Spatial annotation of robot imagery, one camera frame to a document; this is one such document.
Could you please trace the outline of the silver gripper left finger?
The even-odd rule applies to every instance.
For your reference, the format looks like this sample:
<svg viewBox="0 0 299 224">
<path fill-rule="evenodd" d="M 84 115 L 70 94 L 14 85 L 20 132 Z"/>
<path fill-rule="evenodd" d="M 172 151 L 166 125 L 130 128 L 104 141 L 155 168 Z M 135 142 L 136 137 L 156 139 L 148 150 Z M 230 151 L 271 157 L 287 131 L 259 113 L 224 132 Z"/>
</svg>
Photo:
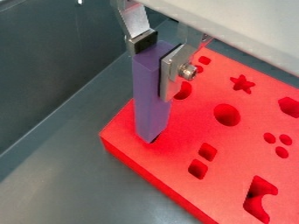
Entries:
<svg viewBox="0 0 299 224">
<path fill-rule="evenodd" d="M 126 34 L 126 46 L 135 56 L 158 41 L 158 31 L 148 22 L 146 7 L 136 0 L 110 0 Z"/>
</svg>

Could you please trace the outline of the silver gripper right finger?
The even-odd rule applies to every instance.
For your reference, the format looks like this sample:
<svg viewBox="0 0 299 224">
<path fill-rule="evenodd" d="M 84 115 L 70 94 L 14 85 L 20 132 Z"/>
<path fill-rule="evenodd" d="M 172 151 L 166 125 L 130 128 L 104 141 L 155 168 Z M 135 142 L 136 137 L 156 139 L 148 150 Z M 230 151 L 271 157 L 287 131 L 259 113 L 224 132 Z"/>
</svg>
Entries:
<svg viewBox="0 0 299 224">
<path fill-rule="evenodd" d="M 180 91 L 183 78 L 192 81 L 199 69 L 192 64 L 192 55 L 211 41 L 212 36 L 190 27 L 178 25 L 182 43 L 160 59 L 160 87 L 159 96 L 168 102 Z"/>
</svg>

